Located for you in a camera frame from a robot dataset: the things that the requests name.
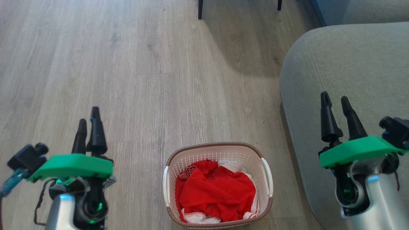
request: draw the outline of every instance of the red clothing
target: red clothing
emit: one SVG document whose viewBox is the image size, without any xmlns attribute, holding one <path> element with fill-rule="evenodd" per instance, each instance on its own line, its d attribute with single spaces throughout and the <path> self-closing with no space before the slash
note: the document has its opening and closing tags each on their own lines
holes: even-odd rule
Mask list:
<svg viewBox="0 0 409 230">
<path fill-rule="evenodd" d="M 176 204 L 180 219 L 205 214 L 221 222 L 252 218 L 258 212 L 256 187 L 240 165 L 202 160 L 191 164 L 176 181 Z"/>
</svg>

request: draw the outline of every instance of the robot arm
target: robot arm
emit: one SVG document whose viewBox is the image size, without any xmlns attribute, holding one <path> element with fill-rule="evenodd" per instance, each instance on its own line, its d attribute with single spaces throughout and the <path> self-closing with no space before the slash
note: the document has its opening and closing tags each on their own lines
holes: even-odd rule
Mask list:
<svg viewBox="0 0 409 230">
<path fill-rule="evenodd" d="M 87 146 L 87 125 L 81 119 L 72 154 L 55 155 L 47 160 L 44 155 L 48 148 L 39 143 L 35 147 L 25 146 L 7 163 L 14 173 L 1 187 L 2 197 L 22 179 L 35 183 L 54 178 L 49 188 L 53 204 L 46 230 L 105 229 L 108 205 L 104 189 L 116 179 L 112 176 L 113 161 L 103 156 L 107 146 L 98 107 L 92 108 L 90 120 L 92 129 Z"/>
<path fill-rule="evenodd" d="M 327 92 L 321 93 L 321 138 L 329 146 L 319 152 L 321 166 L 336 179 L 335 196 L 350 230 L 409 229 L 409 215 L 386 174 L 396 172 L 398 155 L 408 149 L 409 121 L 385 117 L 382 138 L 368 136 L 347 97 L 341 98 L 350 139 L 341 143 Z"/>
</svg>

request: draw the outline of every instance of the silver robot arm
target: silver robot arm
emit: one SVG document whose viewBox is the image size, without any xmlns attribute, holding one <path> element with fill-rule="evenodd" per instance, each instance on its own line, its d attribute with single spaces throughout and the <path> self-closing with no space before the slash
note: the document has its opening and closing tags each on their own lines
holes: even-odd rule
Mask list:
<svg viewBox="0 0 409 230">
<path fill-rule="evenodd" d="M 57 196 L 50 208 L 45 230 L 80 230 L 74 225 L 75 197 L 71 194 Z"/>
<path fill-rule="evenodd" d="M 362 213 L 341 216 L 348 230 L 406 230 L 409 214 L 393 181 L 385 174 L 371 174 L 365 180 L 369 207 Z"/>
</svg>

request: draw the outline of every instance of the green plastic bracket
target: green plastic bracket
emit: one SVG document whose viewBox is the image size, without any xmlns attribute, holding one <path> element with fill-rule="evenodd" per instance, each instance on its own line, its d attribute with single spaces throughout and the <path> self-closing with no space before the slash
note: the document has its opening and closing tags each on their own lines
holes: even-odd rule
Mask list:
<svg viewBox="0 0 409 230">
<path fill-rule="evenodd" d="M 335 165 L 346 165 L 355 160 L 366 160 L 392 153 L 405 153 L 405 150 L 395 148 L 382 137 L 368 136 L 342 143 L 319 156 L 323 168 Z"/>
<path fill-rule="evenodd" d="M 84 154 L 64 154 L 52 156 L 27 180 L 36 182 L 49 177 L 91 177 L 109 178 L 112 175 L 114 164 L 105 159 L 100 159 Z"/>
</svg>

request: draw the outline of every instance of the basket handle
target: basket handle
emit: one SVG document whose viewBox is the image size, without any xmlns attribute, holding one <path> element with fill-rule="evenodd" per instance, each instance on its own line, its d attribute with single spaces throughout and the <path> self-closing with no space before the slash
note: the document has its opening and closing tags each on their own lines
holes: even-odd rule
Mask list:
<svg viewBox="0 0 409 230">
<path fill-rule="evenodd" d="M 273 197 L 274 186 L 273 186 L 273 176 L 271 175 L 270 167 L 268 166 L 268 163 L 264 158 L 261 158 L 261 162 L 263 163 L 263 169 L 264 169 L 263 173 L 267 176 L 267 178 L 264 177 L 264 179 L 266 180 L 265 188 L 267 190 L 267 193 L 270 195 L 270 197 Z"/>
<path fill-rule="evenodd" d="M 170 201 L 170 192 L 169 192 L 169 175 L 168 175 L 169 166 L 165 167 L 163 171 L 163 199 L 165 200 L 166 207 L 169 207 Z"/>
</svg>

